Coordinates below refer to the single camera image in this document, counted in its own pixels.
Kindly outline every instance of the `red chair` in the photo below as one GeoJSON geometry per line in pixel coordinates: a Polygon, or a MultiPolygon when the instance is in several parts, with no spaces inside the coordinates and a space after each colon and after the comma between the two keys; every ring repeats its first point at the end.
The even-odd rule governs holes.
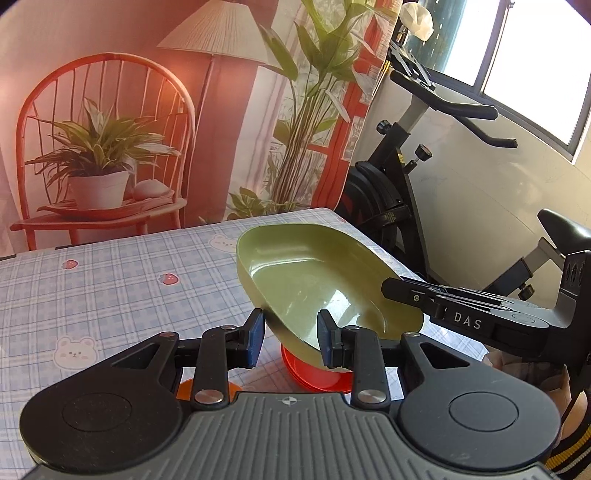
{"type": "Polygon", "coordinates": [[[17,123],[17,182],[22,220],[12,231],[25,230],[29,250],[35,250],[35,231],[68,230],[72,245],[79,242],[82,229],[105,230],[135,226],[138,235],[148,232],[151,218],[168,215],[181,228],[179,210],[187,204],[180,197],[183,170],[191,159],[195,139],[193,101],[175,75],[163,66],[128,53],[101,53],[72,61],[45,77],[22,106],[17,123]],[[60,148],[50,136],[56,127],[45,121],[84,118],[84,98],[94,100],[101,111],[124,117],[153,116],[152,131],[164,135],[163,143],[180,152],[158,155],[153,166],[139,166],[137,181],[156,179],[174,191],[172,203],[117,220],[71,220],[57,213],[35,213],[69,197],[67,182],[47,186],[49,177],[27,160],[60,148]]]}

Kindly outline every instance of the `bike handlebar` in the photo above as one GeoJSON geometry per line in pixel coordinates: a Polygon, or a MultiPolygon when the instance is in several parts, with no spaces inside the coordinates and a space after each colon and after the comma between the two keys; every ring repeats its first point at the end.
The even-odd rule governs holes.
{"type": "Polygon", "coordinates": [[[484,143],[492,145],[493,147],[500,147],[500,148],[517,148],[517,139],[516,138],[496,138],[491,137],[486,132],[482,131],[472,120],[469,120],[463,116],[455,116],[454,118],[460,122],[464,127],[466,127],[470,132],[475,134],[478,138],[480,138],[484,143]]]}
{"type": "Polygon", "coordinates": [[[495,120],[499,112],[492,105],[481,105],[479,103],[456,103],[441,98],[431,89],[424,87],[421,83],[407,77],[398,70],[390,73],[390,80],[397,83],[414,96],[421,99],[433,110],[439,110],[453,117],[482,118],[484,120],[495,120]]]}

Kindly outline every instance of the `window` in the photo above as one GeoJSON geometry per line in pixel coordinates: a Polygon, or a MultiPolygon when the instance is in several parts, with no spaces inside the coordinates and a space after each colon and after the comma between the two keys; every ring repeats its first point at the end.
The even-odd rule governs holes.
{"type": "Polygon", "coordinates": [[[406,47],[433,81],[482,103],[569,159],[591,105],[591,25],[566,0],[420,0],[428,41],[406,47]]]}

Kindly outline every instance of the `plaid tablecloth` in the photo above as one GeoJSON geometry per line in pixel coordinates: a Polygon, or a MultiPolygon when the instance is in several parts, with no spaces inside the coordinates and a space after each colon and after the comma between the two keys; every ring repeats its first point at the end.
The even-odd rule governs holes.
{"type": "MultiPolygon", "coordinates": [[[[288,222],[341,230],[396,273],[415,277],[327,209],[29,252],[0,261],[0,480],[19,478],[33,466],[18,420],[27,400],[42,388],[163,330],[194,338],[212,327],[241,325],[253,306],[236,274],[236,239],[256,225],[288,222]]],[[[474,358],[486,353],[479,342],[427,318],[421,331],[474,358]]],[[[186,369],[183,379],[192,375],[186,369]]],[[[301,391],[269,329],[258,365],[229,376],[246,390],[301,391]]],[[[389,369],[388,378],[392,397],[401,398],[395,369],[389,369]]]]}

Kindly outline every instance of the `olive green dish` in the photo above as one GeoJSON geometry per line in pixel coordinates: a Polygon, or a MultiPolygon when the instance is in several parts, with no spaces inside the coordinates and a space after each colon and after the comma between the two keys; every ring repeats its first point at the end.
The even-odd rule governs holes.
{"type": "Polygon", "coordinates": [[[359,325],[380,338],[419,331],[420,309],[387,300],[382,282],[396,273],[369,248],[338,230],[310,223],[262,225],[236,246],[238,278],[267,325],[300,360],[324,368],[316,337],[318,311],[339,326],[359,325]]]}

